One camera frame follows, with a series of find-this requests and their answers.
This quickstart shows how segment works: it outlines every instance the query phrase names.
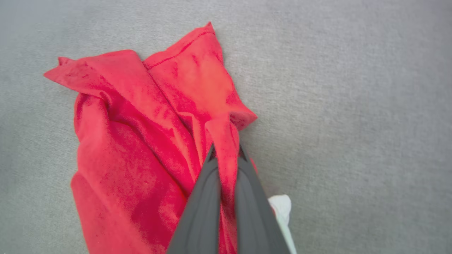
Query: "crumpled red garment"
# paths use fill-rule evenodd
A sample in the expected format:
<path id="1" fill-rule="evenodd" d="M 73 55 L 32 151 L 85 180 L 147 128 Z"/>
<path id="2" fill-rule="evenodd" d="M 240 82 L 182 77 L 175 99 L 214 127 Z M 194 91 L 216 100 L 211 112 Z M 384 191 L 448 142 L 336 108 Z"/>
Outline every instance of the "crumpled red garment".
<path id="1" fill-rule="evenodd" d="M 164 253 L 212 142 L 219 252 L 237 252 L 238 131 L 257 117 L 240 101 L 210 23 L 143 62 L 132 50 L 60 57 L 44 75 L 79 92 L 71 187 L 90 253 Z"/>

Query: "fabric fold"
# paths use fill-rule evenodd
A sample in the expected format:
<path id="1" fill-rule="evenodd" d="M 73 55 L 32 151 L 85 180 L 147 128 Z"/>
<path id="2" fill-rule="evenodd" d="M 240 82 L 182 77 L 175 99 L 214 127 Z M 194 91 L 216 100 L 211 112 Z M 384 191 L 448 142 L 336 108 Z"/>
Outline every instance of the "fabric fold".
<path id="1" fill-rule="evenodd" d="M 44 76 L 79 92 L 71 187 L 90 253 L 164 253 L 212 143 L 220 253 L 236 253 L 238 131 L 257 117 L 240 101 L 212 25 L 143 62 L 131 50 L 58 61 Z"/>

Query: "gray fabric surface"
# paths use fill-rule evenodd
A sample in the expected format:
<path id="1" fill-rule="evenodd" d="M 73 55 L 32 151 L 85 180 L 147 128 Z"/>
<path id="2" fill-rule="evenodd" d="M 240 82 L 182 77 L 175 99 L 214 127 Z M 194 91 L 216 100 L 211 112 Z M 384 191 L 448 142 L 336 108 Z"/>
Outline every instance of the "gray fabric surface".
<path id="1" fill-rule="evenodd" d="M 57 56 L 145 58 L 208 21 L 299 253 L 452 253 L 449 0 L 0 1 L 0 253 L 87 253 Z"/>

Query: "gray background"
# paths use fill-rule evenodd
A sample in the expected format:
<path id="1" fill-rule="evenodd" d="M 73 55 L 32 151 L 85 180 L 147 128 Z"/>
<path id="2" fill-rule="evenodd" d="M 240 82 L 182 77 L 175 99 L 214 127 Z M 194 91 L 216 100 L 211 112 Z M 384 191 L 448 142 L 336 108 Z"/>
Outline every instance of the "gray background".
<path id="1" fill-rule="evenodd" d="M 452 253 L 449 0 L 0 0 L 0 253 L 87 252 L 57 56 L 144 59 L 208 21 L 299 253 Z"/>

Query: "red cloth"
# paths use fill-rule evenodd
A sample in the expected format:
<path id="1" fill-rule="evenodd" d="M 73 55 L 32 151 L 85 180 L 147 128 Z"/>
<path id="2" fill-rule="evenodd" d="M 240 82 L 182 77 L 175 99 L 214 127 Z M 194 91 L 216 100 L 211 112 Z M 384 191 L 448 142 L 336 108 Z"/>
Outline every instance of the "red cloth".
<path id="1" fill-rule="evenodd" d="M 44 75 L 80 92 L 71 187 L 90 253 L 164 253 L 212 142 L 220 253 L 237 252 L 238 131 L 257 117 L 240 101 L 210 23 L 144 62 L 131 50 L 60 57 Z"/>

